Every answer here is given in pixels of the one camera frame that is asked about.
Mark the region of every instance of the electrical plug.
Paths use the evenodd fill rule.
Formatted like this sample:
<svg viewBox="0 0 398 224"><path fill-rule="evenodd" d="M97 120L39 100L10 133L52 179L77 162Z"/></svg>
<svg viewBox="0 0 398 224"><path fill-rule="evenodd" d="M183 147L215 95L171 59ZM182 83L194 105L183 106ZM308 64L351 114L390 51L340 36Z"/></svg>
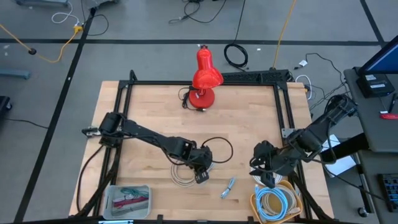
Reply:
<svg viewBox="0 0 398 224"><path fill-rule="evenodd" d="M73 30L75 31L75 34L79 33L80 31L83 31L83 27L82 26L74 26Z"/></svg>

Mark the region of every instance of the floor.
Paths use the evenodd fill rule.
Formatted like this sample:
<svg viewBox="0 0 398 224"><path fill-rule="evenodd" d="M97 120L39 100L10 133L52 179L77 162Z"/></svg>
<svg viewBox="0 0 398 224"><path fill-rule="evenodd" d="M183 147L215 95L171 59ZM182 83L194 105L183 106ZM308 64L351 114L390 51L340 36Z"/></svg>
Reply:
<svg viewBox="0 0 398 224"><path fill-rule="evenodd" d="M80 1L70 2L74 7L72 14L83 21ZM238 41L249 54L249 70L272 66L291 3L246 1ZM195 16L208 20L221 4L222 1L205 0ZM79 34L66 47L59 63L47 63L27 54L26 49L0 32L0 67L32 73L29 80L0 77L0 95L10 96L14 105L8 117L50 126L47 131L27 123L2 122L0 169L5 172L0 173L0 192L6 192L2 201L7 203L0 204L0 223L68 215L86 144L79 130L91 123L103 80L126 79L130 69L140 80L190 80L197 67L198 44L208 44L221 72L236 71L226 63L223 49L234 39L243 0L227 0L218 17L208 24L191 20L168 24L170 19L183 16L184 5L176 0L105 4L96 15L108 18L108 31L98 36ZM398 34L397 7L396 0L299 0L284 34L286 41L280 47L276 67L288 68L295 77L308 75L313 85L329 92L340 84L339 74L329 62L309 55L306 67L293 68L310 52L331 59L341 71L362 65ZM3 0L0 21L38 53L55 58L62 43L72 36L75 20L54 24L51 16L68 10L43 4L18 6L13 0ZM96 17L89 34L105 28L103 17ZM232 60L242 60L237 50L231 49L229 55ZM340 88L335 93L343 92ZM321 98L322 92L314 89L310 106ZM324 105L325 102L312 110L314 118L321 115ZM347 118L333 132L339 137L354 136L361 132L360 123L357 118ZM39 153L47 155L41 171L34 171L38 179L35 187L29 188L33 192L27 203L23 196L29 180L34 186L34 178L30 177ZM359 181L354 170L342 177ZM358 190L336 179L327 182L336 218L378 222L374 214L361 218L356 213L363 206Z"/></svg>

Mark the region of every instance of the yellow cable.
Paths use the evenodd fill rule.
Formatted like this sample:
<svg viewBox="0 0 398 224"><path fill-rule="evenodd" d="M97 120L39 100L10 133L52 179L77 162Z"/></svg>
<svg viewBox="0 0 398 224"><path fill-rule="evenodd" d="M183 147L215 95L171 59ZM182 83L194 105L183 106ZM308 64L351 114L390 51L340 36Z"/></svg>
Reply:
<svg viewBox="0 0 398 224"><path fill-rule="evenodd" d="M11 32L9 32L2 24L0 24L0 27L6 31L6 33L8 33L12 38L14 38L18 43L20 43L22 46L24 46L28 51L31 51L32 49L28 46L26 46L26 44L22 43L22 41L20 41L14 34L12 34ZM81 26L75 26L74 27L74 34L72 35L72 37L61 47L61 51L60 51L60 55L58 56L58 59L56 60L50 60L47 59L44 56L41 56L40 54L37 54L37 56L39 56L39 58L49 62L49 63L57 63L61 60L62 58L62 54L63 54L63 50L64 48L73 40L73 38L76 37L77 33L79 33L80 31L82 31L83 28Z"/></svg>
<svg viewBox="0 0 398 224"><path fill-rule="evenodd" d="M295 4L296 4L296 0L293 0L292 6L290 7L289 14L287 15L287 18L286 18L284 27L282 28L282 32L280 33L280 36L279 36L278 46L276 47L275 59L274 59L274 63L272 64L272 68L275 68L276 61L278 60L278 53L279 53L280 42L281 42L281 40L282 40L282 38L283 38L283 36L284 36L284 32L285 32L287 23L289 22L290 16L292 15L293 8L294 8L294 5L295 5Z"/></svg>

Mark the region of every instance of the clear plastic container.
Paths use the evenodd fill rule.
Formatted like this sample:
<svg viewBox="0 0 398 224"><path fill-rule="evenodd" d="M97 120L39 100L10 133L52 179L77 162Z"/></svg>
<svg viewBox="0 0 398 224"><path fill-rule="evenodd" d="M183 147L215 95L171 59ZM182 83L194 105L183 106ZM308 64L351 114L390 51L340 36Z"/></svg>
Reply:
<svg viewBox="0 0 398 224"><path fill-rule="evenodd" d="M148 192L148 201L135 203L134 206L124 205L121 209L116 210L113 207L113 200L116 198L123 198L126 194L121 192L121 189L135 189ZM144 219L150 214L152 192L148 185L133 185L133 186L117 186L110 185L105 191L105 209L103 217L106 220L120 220L120 219Z"/></svg>

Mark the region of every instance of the lamp base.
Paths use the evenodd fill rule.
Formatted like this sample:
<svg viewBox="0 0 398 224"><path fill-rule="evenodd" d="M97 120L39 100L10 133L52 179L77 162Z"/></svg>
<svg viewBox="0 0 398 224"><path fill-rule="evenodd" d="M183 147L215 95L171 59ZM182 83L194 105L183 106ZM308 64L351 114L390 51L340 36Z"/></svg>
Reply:
<svg viewBox="0 0 398 224"><path fill-rule="evenodd" d="M189 92L189 102L196 108L209 108L215 99L214 91L206 89L206 93L199 96L199 90L191 90Z"/></svg>

